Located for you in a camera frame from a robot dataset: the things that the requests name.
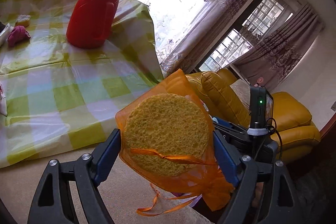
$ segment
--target wall socket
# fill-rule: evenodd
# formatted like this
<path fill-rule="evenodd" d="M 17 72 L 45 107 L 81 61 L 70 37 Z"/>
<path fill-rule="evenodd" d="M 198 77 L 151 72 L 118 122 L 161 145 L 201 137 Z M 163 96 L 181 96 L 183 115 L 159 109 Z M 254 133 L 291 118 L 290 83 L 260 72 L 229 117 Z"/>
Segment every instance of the wall socket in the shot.
<path fill-rule="evenodd" d="M 331 106 L 331 109 L 332 109 L 333 111 L 336 111 L 336 102 Z"/>

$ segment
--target pink cloth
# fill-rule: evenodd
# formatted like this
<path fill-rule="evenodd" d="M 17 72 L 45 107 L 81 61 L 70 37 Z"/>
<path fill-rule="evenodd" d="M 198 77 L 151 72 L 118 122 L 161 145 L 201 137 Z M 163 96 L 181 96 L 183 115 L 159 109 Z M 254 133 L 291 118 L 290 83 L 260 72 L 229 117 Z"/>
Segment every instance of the pink cloth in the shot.
<path fill-rule="evenodd" d="M 24 39 L 30 39 L 30 35 L 23 26 L 14 27 L 13 31 L 9 34 L 7 41 L 9 47 L 14 47 L 17 42 Z"/>

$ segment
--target metal screw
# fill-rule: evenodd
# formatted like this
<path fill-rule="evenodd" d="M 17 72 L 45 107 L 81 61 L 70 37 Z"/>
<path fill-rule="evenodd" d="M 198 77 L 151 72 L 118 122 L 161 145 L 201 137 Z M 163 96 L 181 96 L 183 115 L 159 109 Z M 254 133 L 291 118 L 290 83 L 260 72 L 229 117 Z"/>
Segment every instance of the metal screw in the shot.
<path fill-rule="evenodd" d="M 241 157 L 241 159 L 242 159 L 243 161 L 250 161 L 250 160 L 251 160 L 251 157 L 248 156 L 248 155 L 244 155 L 244 156 Z"/>
<path fill-rule="evenodd" d="M 281 160 L 277 160 L 275 164 L 279 167 L 283 167 L 284 163 Z"/>
<path fill-rule="evenodd" d="M 82 160 L 88 160 L 89 158 L 91 158 L 90 153 L 85 153 L 85 154 L 82 155 Z"/>
<path fill-rule="evenodd" d="M 49 162 L 49 164 L 50 164 L 51 166 L 54 166 L 54 165 L 57 164 L 57 160 L 51 160 L 51 161 Z"/>

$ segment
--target small bread piece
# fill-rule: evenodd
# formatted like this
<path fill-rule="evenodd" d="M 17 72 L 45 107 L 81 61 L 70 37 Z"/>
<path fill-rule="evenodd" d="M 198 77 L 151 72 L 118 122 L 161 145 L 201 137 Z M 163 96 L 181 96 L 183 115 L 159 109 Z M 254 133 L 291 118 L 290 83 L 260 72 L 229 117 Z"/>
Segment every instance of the small bread piece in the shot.
<path fill-rule="evenodd" d="M 28 27 L 30 25 L 30 15 L 19 15 L 15 22 L 15 26 L 19 25 L 23 27 Z"/>
<path fill-rule="evenodd" d="M 143 100 L 130 113 L 123 137 L 126 149 L 155 149 L 165 156 L 201 159 L 209 141 L 209 127 L 195 103 L 176 94 L 159 94 Z M 177 176 L 194 166 L 151 155 L 131 154 L 131 158 L 142 169 L 163 176 Z"/>

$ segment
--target checkered tablecloth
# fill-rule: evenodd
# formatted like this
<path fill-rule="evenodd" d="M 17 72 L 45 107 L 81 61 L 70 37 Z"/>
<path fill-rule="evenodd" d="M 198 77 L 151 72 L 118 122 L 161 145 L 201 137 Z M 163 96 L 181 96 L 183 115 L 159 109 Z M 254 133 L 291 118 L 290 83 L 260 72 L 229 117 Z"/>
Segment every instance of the checkered tablecloth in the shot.
<path fill-rule="evenodd" d="M 109 40 L 83 50 L 65 37 L 76 2 L 0 0 L 3 23 L 31 15 L 30 41 L 0 48 L 0 167 L 104 141 L 116 112 L 163 79 L 146 5 L 120 0 Z"/>

